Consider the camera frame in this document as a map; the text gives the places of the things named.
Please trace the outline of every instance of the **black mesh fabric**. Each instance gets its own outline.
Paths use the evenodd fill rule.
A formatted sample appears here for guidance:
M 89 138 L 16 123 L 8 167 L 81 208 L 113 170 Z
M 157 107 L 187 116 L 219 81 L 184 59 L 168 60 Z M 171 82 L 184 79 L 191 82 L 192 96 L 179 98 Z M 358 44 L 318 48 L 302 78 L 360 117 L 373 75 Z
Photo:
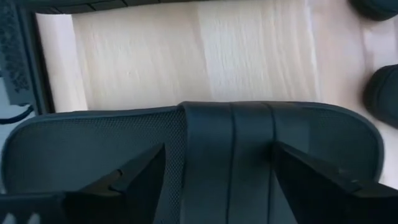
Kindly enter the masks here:
M 308 111 L 310 154 L 365 179 L 378 178 L 383 158 L 377 129 L 336 106 L 294 103 Z M 78 190 L 154 144 L 164 142 L 164 188 L 155 223 L 180 223 L 187 123 L 183 111 L 108 118 L 35 118 L 8 140 L 3 179 L 9 193 Z
M 155 223 L 178 223 L 185 130 L 183 111 L 32 123 L 7 145 L 4 182 L 9 193 L 78 190 L 164 142 L 166 175 Z
M 307 108 L 310 154 L 363 179 L 377 179 L 383 158 L 380 136 L 358 118 L 337 111 Z

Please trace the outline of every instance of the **black caster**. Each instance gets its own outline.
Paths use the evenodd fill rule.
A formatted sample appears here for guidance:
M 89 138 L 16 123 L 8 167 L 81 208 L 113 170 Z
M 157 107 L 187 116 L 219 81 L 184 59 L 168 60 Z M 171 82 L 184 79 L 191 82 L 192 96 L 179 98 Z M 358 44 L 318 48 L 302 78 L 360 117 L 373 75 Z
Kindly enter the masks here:
M 349 2 L 362 16 L 374 21 L 385 21 L 398 15 L 396 0 L 349 0 Z
M 398 65 L 380 68 L 364 89 L 366 109 L 377 119 L 398 128 Z

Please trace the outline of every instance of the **light wood surface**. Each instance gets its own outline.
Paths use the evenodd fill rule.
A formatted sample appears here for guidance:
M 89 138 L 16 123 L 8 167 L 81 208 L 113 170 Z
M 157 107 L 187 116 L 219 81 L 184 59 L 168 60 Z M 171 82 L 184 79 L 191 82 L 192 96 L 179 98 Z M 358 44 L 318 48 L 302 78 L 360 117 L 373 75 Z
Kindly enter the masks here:
M 381 182 L 398 189 L 398 131 L 360 102 L 371 74 L 398 63 L 398 19 L 362 19 L 345 0 L 247 0 L 38 20 L 58 111 L 185 100 L 340 105 L 379 128 L 386 147 Z

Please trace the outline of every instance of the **black plastic frame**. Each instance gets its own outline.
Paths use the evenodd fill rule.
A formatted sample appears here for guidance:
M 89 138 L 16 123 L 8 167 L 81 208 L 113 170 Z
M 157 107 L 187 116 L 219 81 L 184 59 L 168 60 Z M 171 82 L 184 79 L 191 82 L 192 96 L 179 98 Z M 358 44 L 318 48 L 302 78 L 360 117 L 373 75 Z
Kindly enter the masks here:
M 35 14 L 11 0 L 0 0 L 0 65 L 12 105 L 55 112 Z

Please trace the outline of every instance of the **black plastic part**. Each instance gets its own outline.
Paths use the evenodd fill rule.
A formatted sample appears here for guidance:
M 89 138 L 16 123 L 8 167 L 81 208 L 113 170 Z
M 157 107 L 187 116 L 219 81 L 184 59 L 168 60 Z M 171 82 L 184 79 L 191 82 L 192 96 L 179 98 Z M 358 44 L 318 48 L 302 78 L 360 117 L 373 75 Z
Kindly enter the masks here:
M 33 216 L 40 223 L 152 224 L 165 170 L 165 148 L 154 146 L 79 192 L 0 195 L 0 222 Z
M 349 0 L 364 17 L 374 21 L 385 21 L 398 15 L 396 0 Z
M 398 128 L 398 65 L 380 68 L 364 88 L 365 108 L 377 119 Z
M 0 0 L 0 73 L 12 105 L 54 112 L 35 14 L 11 0 Z
M 271 162 L 298 224 L 398 222 L 397 190 L 358 180 L 282 142 L 274 144 Z
M 129 6 L 190 1 L 197 0 L 18 0 L 21 6 L 41 14 L 75 14 Z

